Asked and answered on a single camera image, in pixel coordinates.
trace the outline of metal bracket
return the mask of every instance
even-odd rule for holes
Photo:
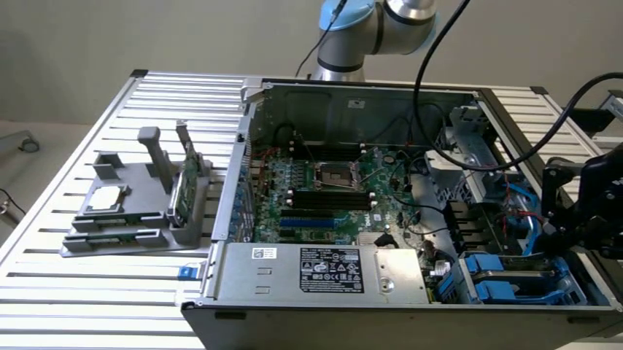
[[[245,78],[242,87],[240,88],[240,100],[242,103],[249,104],[261,98],[264,92],[261,78]]]

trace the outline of aluminum workbench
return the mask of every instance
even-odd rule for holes
[[[200,283],[177,281],[177,273],[178,267],[200,263],[206,256],[242,114],[244,77],[154,71],[142,76],[134,72],[0,248],[0,349],[202,349],[176,306],[184,298],[198,295]],[[560,113],[559,106],[548,95],[539,95],[528,87],[486,88],[534,143]],[[136,135],[142,126],[154,125],[161,129],[162,149],[172,160],[181,160],[176,119],[189,121],[196,150],[214,165],[201,247],[181,252],[62,259],[57,250],[90,186],[94,171],[89,163],[97,151],[118,152],[124,163],[148,161]],[[547,160],[563,155],[584,162],[600,153],[569,121],[540,156]],[[575,199],[577,181],[565,190]],[[621,346],[604,344],[603,349]],[[579,348],[571,344],[565,349]]]

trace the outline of gray wall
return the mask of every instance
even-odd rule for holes
[[[458,0],[438,2],[446,20]],[[0,119],[93,123],[133,68],[292,75],[320,3],[0,0]],[[473,0],[425,80],[544,85],[564,103],[589,77],[623,71],[621,13],[620,0]],[[366,77],[412,80],[421,57],[370,57]]]

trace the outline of power supply label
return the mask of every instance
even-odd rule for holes
[[[300,290],[362,293],[358,249],[300,248]]]

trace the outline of black ram slot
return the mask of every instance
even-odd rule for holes
[[[294,209],[369,210],[368,193],[356,192],[294,192]]]
[[[294,198],[317,198],[317,199],[358,199],[362,201],[368,200],[369,194],[366,192],[352,192],[352,191],[293,191]]]

